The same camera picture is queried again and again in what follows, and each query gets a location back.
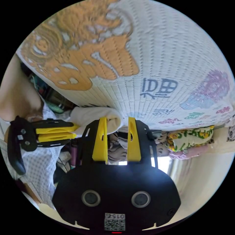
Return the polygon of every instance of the white blanket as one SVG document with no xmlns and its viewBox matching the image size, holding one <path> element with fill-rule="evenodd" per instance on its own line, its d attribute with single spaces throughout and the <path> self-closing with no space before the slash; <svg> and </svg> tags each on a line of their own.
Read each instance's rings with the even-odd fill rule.
<svg viewBox="0 0 235 235">
<path fill-rule="evenodd" d="M 107 134 L 111 134 L 117 131 L 122 125 L 122 116 L 121 114 L 113 109 L 108 107 L 89 107 L 89 108 L 80 108 L 75 107 L 70 115 L 70 122 L 73 122 L 79 125 L 79 128 L 73 133 L 77 134 L 77 137 L 82 137 L 82 134 L 86 126 L 98 120 L 101 117 L 107 118 Z"/>
</svg>

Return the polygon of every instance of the chinese character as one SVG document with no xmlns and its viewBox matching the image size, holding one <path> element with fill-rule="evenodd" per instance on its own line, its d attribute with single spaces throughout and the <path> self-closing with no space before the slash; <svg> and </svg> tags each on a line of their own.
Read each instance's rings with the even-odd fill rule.
<svg viewBox="0 0 235 235">
<path fill-rule="evenodd" d="M 160 89 L 158 88 L 158 81 L 154 79 L 146 79 L 143 80 L 142 93 L 140 96 L 144 98 L 149 95 L 152 99 L 155 100 L 157 97 L 169 98 L 168 94 L 172 93 L 178 86 L 178 82 L 171 79 L 162 79 Z"/>
<path fill-rule="evenodd" d="M 203 115 L 204 113 L 197 113 L 197 112 L 193 112 L 190 113 L 187 117 L 185 117 L 184 119 L 196 119 L 199 116 Z"/>
<path fill-rule="evenodd" d="M 224 107 L 223 109 L 218 110 L 216 113 L 225 113 L 225 112 L 228 112 L 229 110 L 230 110 L 230 107 L 227 106 L 227 107 Z"/>
<path fill-rule="evenodd" d="M 153 112 L 153 115 L 158 116 L 158 115 L 168 115 L 169 113 L 172 113 L 174 111 L 173 110 L 168 110 L 168 109 L 155 109 Z"/>
<path fill-rule="evenodd" d="M 160 123 L 160 124 L 166 124 L 166 123 L 174 124 L 175 121 L 181 121 L 181 120 L 179 120 L 179 119 L 177 119 L 177 118 L 174 118 L 174 119 L 168 118 L 168 119 L 166 119 L 166 120 L 164 120 L 164 121 L 161 121 L 161 122 L 159 122 L 159 123 Z"/>
</svg>

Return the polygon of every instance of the orange cartoon print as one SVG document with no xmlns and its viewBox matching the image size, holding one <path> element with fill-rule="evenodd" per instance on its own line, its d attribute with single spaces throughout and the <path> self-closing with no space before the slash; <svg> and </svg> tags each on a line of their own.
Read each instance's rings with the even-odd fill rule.
<svg viewBox="0 0 235 235">
<path fill-rule="evenodd" d="M 139 73 L 126 45 L 133 32 L 129 15 L 109 9 L 119 0 L 86 0 L 40 24 L 23 42 L 21 55 L 64 90 L 86 91 L 91 79 L 115 80 Z"/>
</svg>

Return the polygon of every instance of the yellow plastic part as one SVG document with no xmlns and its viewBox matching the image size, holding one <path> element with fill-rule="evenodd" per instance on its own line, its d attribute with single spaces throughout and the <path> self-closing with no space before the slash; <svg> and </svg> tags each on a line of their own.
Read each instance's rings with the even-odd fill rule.
<svg viewBox="0 0 235 235">
<path fill-rule="evenodd" d="M 55 128 L 38 128 L 36 129 L 36 134 L 50 134 L 50 133 L 61 133 L 61 132 L 73 132 L 79 126 L 73 124 L 72 127 L 55 127 Z"/>
<path fill-rule="evenodd" d="M 59 133 L 49 133 L 49 134 L 40 134 L 38 136 L 39 142 L 49 142 L 56 140 L 67 140 L 74 139 L 77 135 L 69 132 L 59 132 Z"/>
<path fill-rule="evenodd" d="M 134 117 L 128 118 L 127 161 L 139 162 L 141 160 L 140 144 Z"/>
<path fill-rule="evenodd" d="M 102 117 L 99 120 L 92 158 L 94 161 L 105 161 L 106 164 L 108 164 L 108 138 L 106 117 Z"/>
</svg>

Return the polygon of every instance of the towel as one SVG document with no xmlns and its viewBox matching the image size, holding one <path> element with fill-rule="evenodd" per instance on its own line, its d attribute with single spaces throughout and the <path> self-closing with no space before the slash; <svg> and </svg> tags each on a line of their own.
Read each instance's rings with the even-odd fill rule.
<svg viewBox="0 0 235 235">
<path fill-rule="evenodd" d="M 202 155 L 207 151 L 207 149 L 208 145 L 206 144 L 202 146 L 195 146 L 188 149 L 184 149 L 183 151 L 179 152 L 173 152 L 170 150 L 169 157 L 171 159 L 180 159 L 180 160 L 190 159 L 192 157 L 197 157 Z"/>
<path fill-rule="evenodd" d="M 167 147 L 173 152 L 204 145 L 210 141 L 214 126 L 202 127 L 190 130 L 179 130 L 169 133 L 167 136 Z"/>
<path fill-rule="evenodd" d="M 121 114 L 113 109 L 108 107 L 89 107 L 81 108 L 75 107 L 70 115 L 70 122 L 73 122 L 79 126 L 73 133 L 77 137 L 82 137 L 82 134 L 88 124 L 94 120 L 98 120 L 101 117 L 107 118 L 107 134 L 111 134 L 117 131 L 122 124 Z"/>
</svg>

